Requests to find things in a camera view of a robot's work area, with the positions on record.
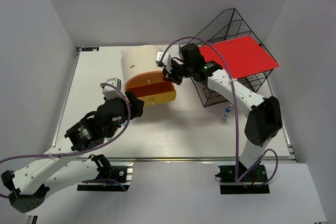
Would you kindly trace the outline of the cream round drawer box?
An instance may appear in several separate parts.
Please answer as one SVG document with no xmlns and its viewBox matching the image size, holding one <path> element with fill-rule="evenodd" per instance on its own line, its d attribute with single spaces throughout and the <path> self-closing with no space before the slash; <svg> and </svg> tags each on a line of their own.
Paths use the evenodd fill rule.
<svg viewBox="0 0 336 224">
<path fill-rule="evenodd" d="M 176 99 L 174 84 L 163 80 L 163 69 L 156 64 L 162 52 L 158 46 L 143 45 L 128 49 L 121 57 L 124 90 L 131 91 L 145 106 Z"/>
</svg>

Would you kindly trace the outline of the red paper folder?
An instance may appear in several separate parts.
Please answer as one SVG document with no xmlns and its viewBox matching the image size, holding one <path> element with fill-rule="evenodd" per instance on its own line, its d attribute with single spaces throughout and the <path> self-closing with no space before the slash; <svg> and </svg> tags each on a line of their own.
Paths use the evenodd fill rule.
<svg viewBox="0 0 336 224">
<path fill-rule="evenodd" d="M 252 36 L 242 36 L 213 44 L 227 62 L 235 79 L 278 68 L 277 61 Z"/>
</svg>

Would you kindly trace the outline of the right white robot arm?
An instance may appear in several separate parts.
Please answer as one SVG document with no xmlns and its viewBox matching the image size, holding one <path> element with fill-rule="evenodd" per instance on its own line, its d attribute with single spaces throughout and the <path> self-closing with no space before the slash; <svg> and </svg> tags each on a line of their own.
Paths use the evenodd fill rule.
<svg viewBox="0 0 336 224">
<path fill-rule="evenodd" d="M 194 43 L 181 47 L 180 53 L 181 59 L 171 57 L 167 51 L 157 53 L 156 64 L 163 69 L 163 79 L 177 85 L 185 78 L 200 82 L 234 104 L 235 113 L 246 117 L 247 142 L 243 151 L 236 153 L 235 173 L 237 180 L 250 181 L 267 145 L 282 128 L 278 99 L 265 98 L 235 81 L 228 69 L 213 60 L 205 61 Z"/>
</svg>

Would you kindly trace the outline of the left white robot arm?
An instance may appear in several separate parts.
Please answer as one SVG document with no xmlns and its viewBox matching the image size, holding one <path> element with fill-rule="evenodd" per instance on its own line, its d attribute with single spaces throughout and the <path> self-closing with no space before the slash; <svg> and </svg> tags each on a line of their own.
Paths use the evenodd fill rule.
<svg viewBox="0 0 336 224">
<path fill-rule="evenodd" d="M 68 129 L 64 138 L 42 157 L 19 170 L 3 172 L 1 179 L 10 191 L 10 205 L 27 213 L 52 194 L 76 183 L 124 183 L 125 176 L 121 176 L 103 154 L 89 155 L 76 168 L 67 165 L 83 152 L 102 146 L 106 140 L 114 140 L 124 122 L 142 116 L 143 107 L 144 102 L 131 91 L 121 97 L 105 99 L 104 104 Z"/>
</svg>

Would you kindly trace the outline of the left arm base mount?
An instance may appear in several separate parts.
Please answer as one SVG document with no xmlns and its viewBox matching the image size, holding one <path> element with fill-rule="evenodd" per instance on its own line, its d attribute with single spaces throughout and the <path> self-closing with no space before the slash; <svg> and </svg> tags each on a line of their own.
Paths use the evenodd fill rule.
<svg viewBox="0 0 336 224">
<path fill-rule="evenodd" d="M 78 183 L 77 191 L 127 192 L 132 180 L 132 164 L 110 162 L 102 154 L 91 154 L 88 160 L 96 164 L 98 175 L 95 179 Z"/>
</svg>

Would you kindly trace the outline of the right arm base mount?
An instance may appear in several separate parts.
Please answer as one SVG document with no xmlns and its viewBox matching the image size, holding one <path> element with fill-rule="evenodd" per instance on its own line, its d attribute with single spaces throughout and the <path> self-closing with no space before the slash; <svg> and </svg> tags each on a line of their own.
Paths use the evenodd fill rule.
<svg viewBox="0 0 336 224">
<path fill-rule="evenodd" d="M 239 182 L 235 181 L 235 165 L 219 166 L 215 179 L 219 182 L 221 195 L 255 195 L 270 193 L 269 186 L 266 184 L 268 177 L 264 165 L 259 165 Z"/>
</svg>

